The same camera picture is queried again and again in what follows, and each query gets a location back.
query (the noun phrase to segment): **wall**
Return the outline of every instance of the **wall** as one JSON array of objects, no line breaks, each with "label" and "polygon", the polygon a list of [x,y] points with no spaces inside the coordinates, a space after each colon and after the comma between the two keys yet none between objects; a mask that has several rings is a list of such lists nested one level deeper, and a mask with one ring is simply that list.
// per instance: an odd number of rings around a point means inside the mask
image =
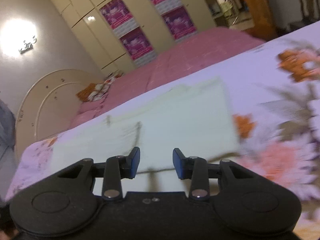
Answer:
[{"label": "wall", "polygon": [[299,0],[268,0],[275,23],[286,28],[290,22],[302,20]]},{"label": "wall", "polygon": [[0,4],[0,31],[11,19],[30,21],[37,31],[34,49],[23,55],[8,56],[3,44],[0,48],[0,98],[14,114],[31,86],[52,71],[73,68],[102,77],[50,0],[0,0]]}]

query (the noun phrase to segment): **pink bedsheet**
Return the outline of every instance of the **pink bedsheet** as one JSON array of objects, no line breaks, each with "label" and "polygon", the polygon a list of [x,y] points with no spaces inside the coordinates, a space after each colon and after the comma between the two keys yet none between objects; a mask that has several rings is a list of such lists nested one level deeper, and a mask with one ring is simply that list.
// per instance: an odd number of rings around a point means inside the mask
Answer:
[{"label": "pink bedsheet", "polygon": [[107,98],[92,111],[78,114],[70,129],[147,91],[231,58],[264,41],[237,30],[217,27],[194,35],[161,53],[153,62],[117,79]]}]

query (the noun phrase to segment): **curved headboard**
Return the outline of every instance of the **curved headboard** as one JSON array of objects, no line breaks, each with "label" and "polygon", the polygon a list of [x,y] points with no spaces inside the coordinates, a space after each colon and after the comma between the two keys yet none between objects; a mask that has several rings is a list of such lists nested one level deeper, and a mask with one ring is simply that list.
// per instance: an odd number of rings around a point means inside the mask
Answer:
[{"label": "curved headboard", "polygon": [[36,141],[55,136],[68,129],[81,101],[76,93],[102,79],[76,69],[62,69],[39,79],[28,91],[16,121],[15,155]]}]

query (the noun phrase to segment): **beige wardrobe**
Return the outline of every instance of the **beige wardrobe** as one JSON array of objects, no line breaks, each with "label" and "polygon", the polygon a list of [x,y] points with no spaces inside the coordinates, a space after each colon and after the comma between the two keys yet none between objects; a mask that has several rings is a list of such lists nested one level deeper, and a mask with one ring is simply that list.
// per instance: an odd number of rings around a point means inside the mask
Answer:
[{"label": "beige wardrobe", "polygon": [[[108,75],[137,66],[114,35],[99,9],[111,0],[51,0],[85,50]],[[175,45],[164,20],[150,0],[122,0],[157,54]],[[198,32],[216,26],[204,0],[181,0]]]}]

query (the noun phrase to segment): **wooden chair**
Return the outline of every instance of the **wooden chair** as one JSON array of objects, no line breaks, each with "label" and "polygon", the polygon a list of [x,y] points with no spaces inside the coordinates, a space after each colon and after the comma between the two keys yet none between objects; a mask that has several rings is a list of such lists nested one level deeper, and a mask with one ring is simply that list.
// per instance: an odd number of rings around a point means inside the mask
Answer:
[{"label": "wooden chair", "polygon": [[291,31],[298,30],[304,26],[310,25],[319,20],[319,17],[320,17],[319,0],[300,0],[300,5],[301,5],[300,10],[302,14],[302,21],[290,23],[289,25],[290,25]]}]

